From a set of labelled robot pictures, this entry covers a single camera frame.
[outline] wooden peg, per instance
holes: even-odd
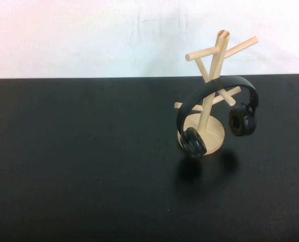
[[[249,46],[256,44],[256,43],[258,43],[258,37],[257,36],[252,37],[252,38],[246,40],[245,42],[242,42],[241,44],[238,44],[238,45],[232,47],[231,49],[228,49],[226,51],[225,58],[228,58],[229,56],[236,54],[239,51],[241,51],[245,48],[248,48]]]
[[[189,62],[194,59],[202,58],[211,54],[215,54],[219,52],[219,48],[214,46],[208,49],[199,50],[193,53],[189,53],[185,55],[185,59]]]

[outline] vertical wooden post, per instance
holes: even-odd
[[[223,60],[225,58],[225,53],[229,41],[229,36],[230,34],[226,30],[221,30],[218,32],[215,46],[219,48],[219,52],[213,55],[210,72],[209,72],[209,81],[218,78],[220,76]],[[214,95],[215,93],[212,93],[211,95],[207,96],[203,100],[203,105],[202,105],[203,111],[201,112],[200,119],[199,119],[199,127],[198,127],[199,132],[205,131],[210,116]]]

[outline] ear cushion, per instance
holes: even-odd
[[[235,136],[245,135],[249,130],[249,119],[244,106],[235,106],[229,113],[229,127]]]
[[[198,156],[204,155],[206,153],[206,146],[198,131],[193,127],[189,127],[186,132],[189,137],[189,143],[193,144],[199,154]]]
[[[252,134],[256,124],[252,109],[244,104],[234,107],[229,113],[229,126],[236,136]]]
[[[181,144],[192,158],[198,158],[206,153],[206,146],[195,128],[188,128],[181,136]]]

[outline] headphone headband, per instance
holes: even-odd
[[[245,87],[249,89],[250,92],[249,105],[252,108],[253,112],[255,112],[255,109],[258,107],[259,104],[258,93],[255,87],[247,79],[239,76],[219,77],[202,85],[202,87],[195,90],[191,94],[191,96],[185,102],[183,102],[183,104],[179,109],[177,120],[176,120],[176,125],[180,135],[181,136],[183,135],[183,126],[184,126],[185,118],[190,113],[192,108],[194,108],[194,106],[199,101],[201,101],[208,95],[217,92],[218,90],[228,88],[228,87],[236,87],[236,86]]]

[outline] wooden dowel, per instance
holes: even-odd
[[[240,87],[235,87],[235,88],[229,90],[227,92],[227,94],[230,95],[230,96],[232,96],[232,95],[235,95],[235,94],[237,94],[239,92],[241,92],[241,88]],[[212,105],[214,105],[214,104],[216,104],[218,102],[221,102],[222,100],[224,100],[224,98],[221,95],[219,95],[219,96],[217,96],[217,97],[215,97],[213,99]],[[180,108],[181,105],[182,105],[182,102],[176,102],[176,103],[174,103],[174,107],[175,108]],[[192,110],[193,111],[203,111],[203,107],[201,105],[195,105],[195,107]]]
[[[225,54],[225,58],[228,58],[229,56],[238,53],[239,51],[248,48],[249,46],[258,43],[257,36],[252,37],[251,39],[246,40],[245,42],[242,42],[241,44],[236,45],[235,47],[232,47],[231,49],[228,49]]]
[[[225,58],[225,52],[229,41],[229,36],[230,33],[226,30],[221,30],[218,32],[215,46],[218,47],[219,52],[215,53],[212,58],[210,72],[209,72],[210,80],[216,79],[220,76],[223,59]],[[214,95],[215,93],[212,93],[211,95],[207,96],[203,100],[203,105],[202,105],[203,111],[201,112],[199,118],[199,127],[198,127],[199,133],[205,131],[210,116]]]
[[[206,71],[206,68],[204,67],[204,64],[202,62],[202,60],[199,58],[199,59],[195,59],[195,62],[201,72],[201,75],[204,79],[205,82],[208,82],[210,81],[209,79],[209,74],[208,72]],[[228,95],[228,93],[226,92],[225,89],[221,89],[218,91],[218,93],[224,98],[224,100],[230,105],[230,106],[233,106],[236,104],[236,101],[230,96]]]
[[[185,59],[189,62],[194,59],[202,58],[211,54],[215,54],[219,52],[219,48],[214,46],[208,49],[199,50],[193,53],[189,53],[185,55]]]

